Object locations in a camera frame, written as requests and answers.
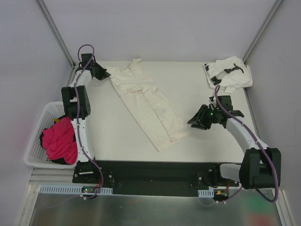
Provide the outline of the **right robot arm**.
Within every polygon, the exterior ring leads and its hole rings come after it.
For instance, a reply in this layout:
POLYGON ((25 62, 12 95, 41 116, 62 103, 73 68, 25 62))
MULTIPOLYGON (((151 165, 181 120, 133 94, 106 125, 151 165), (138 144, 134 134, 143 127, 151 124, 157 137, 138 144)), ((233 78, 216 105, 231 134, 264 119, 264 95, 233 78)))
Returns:
POLYGON ((244 115, 234 110, 230 96, 212 97, 215 104, 201 105, 187 122, 193 128, 208 130, 222 125, 237 141, 244 153, 241 164, 222 163, 212 173, 212 182, 222 186, 228 179, 239 182, 244 189, 276 188, 281 178, 281 153, 262 142, 245 124, 244 115))

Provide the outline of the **cream white t shirt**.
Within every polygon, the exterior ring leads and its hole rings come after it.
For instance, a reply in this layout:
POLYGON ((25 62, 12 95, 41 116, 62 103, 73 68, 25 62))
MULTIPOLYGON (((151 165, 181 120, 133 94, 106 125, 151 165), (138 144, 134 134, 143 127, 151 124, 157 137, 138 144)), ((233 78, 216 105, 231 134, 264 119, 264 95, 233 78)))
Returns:
POLYGON ((183 117, 160 92, 141 59, 107 70, 121 101, 158 152, 189 134, 183 117))

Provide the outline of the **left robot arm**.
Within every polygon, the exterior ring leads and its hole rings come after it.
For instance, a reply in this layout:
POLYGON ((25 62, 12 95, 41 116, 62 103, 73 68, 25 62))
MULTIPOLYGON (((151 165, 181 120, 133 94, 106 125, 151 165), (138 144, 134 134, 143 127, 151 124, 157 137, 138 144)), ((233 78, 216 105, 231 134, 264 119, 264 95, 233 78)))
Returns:
POLYGON ((61 89, 64 112, 70 118, 77 144, 76 171, 89 183, 95 183, 101 175, 95 162, 92 142, 89 140, 91 104, 86 87, 93 78, 102 81, 110 74, 95 60, 92 53, 81 55, 79 67, 71 84, 61 89))

